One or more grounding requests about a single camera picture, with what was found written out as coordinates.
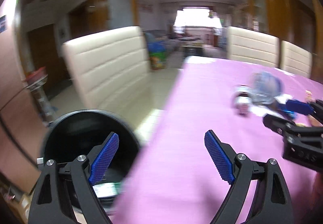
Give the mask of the right hand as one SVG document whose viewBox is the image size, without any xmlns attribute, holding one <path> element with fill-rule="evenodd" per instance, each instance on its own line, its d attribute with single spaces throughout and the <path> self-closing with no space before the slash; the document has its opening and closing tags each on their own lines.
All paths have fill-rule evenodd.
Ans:
<svg viewBox="0 0 323 224">
<path fill-rule="evenodd" d="M 322 223 L 322 173 L 317 173 L 312 192 L 312 220 L 311 223 Z"/>
</svg>

